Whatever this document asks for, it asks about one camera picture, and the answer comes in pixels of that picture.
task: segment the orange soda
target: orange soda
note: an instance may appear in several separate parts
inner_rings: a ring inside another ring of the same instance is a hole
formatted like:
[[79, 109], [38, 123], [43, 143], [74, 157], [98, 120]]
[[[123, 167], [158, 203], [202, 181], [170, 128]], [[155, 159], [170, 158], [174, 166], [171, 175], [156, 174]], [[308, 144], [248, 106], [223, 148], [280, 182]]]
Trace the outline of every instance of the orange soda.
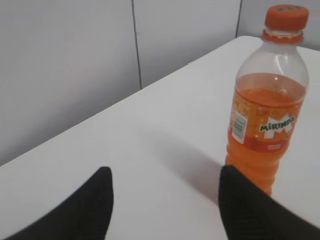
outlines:
[[264, 43], [236, 77], [225, 163], [268, 195], [308, 88], [308, 71], [297, 51], [308, 16], [302, 6], [271, 7]]

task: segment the orange liquid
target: orange liquid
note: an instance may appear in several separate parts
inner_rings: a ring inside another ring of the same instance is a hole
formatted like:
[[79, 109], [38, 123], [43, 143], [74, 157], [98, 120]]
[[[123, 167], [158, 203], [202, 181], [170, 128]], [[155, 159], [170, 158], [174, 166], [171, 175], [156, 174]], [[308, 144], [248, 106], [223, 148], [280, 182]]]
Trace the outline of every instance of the orange liquid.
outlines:
[[[300, 104], [306, 93], [300, 83], [270, 73], [245, 75], [237, 80], [235, 90], [243, 99], [271, 108], [290, 108]], [[253, 151], [236, 141], [229, 130], [225, 163], [234, 165], [254, 184], [271, 195], [279, 160], [288, 146], [276, 152]]]

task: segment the white table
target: white table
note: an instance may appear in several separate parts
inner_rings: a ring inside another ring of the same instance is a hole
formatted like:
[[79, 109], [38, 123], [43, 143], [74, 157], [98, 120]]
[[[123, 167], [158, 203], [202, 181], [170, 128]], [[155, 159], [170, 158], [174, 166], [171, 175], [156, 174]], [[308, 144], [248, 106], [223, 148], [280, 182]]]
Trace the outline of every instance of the white table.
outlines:
[[[216, 198], [235, 75], [260, 44], [248, 36], [233, 40], [1, 166], [0, 239], [110, 166], [108, 240], [226, 240]], [[320, 227], [320, 54], [299, 51], [310, 90], [273, 195]]]

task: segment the bottle cap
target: bottle cap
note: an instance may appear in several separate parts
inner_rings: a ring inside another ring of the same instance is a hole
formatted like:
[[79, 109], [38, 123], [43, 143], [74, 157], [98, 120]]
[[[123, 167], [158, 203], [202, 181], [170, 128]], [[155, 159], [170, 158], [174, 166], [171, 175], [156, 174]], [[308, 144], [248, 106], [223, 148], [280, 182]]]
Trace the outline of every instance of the bottle cap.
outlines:
[[276, 5], [269, 8], [265, 25], [271, 30], [296, 32], [307, 25], [309, 11], [303, 6]]
[[276, 5], [269, 8], [263, 32], [263, 38], [270, 42], [294, 44], [303, 40], [303, 32], [307, 25], [309, 11], [303, 6]]

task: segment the orange label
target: orange label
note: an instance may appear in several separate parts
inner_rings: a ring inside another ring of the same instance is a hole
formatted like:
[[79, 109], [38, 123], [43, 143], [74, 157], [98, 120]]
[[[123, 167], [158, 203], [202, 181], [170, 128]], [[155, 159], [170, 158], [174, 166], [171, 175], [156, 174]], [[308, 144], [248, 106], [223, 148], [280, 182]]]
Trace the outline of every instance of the orange label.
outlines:
[[246, 148], [263, 153], [285, 150], [296, 125], [302, 101], [269, 107], [234, 93], [229, 130]]

